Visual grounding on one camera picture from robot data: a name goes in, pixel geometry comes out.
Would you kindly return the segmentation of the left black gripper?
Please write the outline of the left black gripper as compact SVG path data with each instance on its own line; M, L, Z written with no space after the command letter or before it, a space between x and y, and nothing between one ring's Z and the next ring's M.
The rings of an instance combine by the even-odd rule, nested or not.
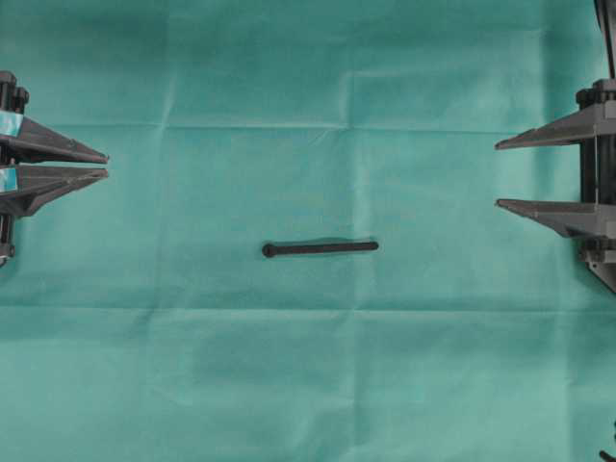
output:
M105 168L13 166L17 163L101 164L108 157L29 117L29 93L1 71L1 264L14 256L15 218L30 217L43 205L108 177Z

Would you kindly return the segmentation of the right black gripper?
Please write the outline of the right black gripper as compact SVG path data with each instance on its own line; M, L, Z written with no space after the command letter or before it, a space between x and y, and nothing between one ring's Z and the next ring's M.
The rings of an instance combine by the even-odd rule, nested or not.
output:
M601 79L576 96L581 110L615 102L615 80ZM579 258L615 292L615 118L604 113L575 113L495 144L497 150L580 144L582 202L498 199L496 206L532 219L568 239L582 240Z

